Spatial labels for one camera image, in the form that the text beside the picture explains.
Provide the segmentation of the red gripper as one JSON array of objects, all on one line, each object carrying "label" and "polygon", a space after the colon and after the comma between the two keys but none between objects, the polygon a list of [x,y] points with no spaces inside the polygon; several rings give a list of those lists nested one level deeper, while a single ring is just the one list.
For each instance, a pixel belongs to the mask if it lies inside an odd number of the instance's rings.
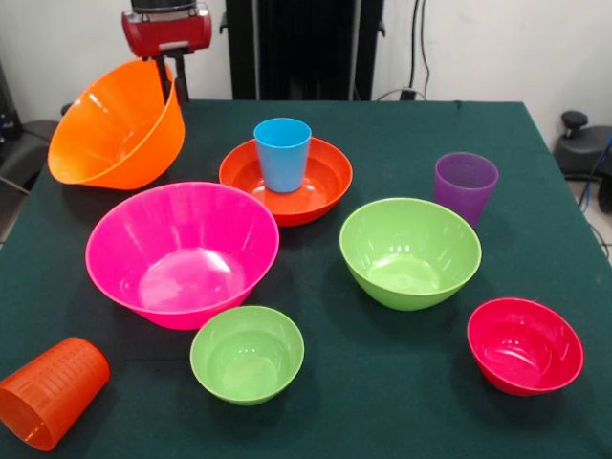
[{"label": "red gripper", "polygon": [[140,58],[152,58],[156,64],[164,103],[170,97],[171,80],[163,54],[172,52],[177,75],[177,96],[188,102],[184,53],[206,49],[212,36],[212,21],[206,3],[132,4],[121,14],[121,25],[128,46]]}]

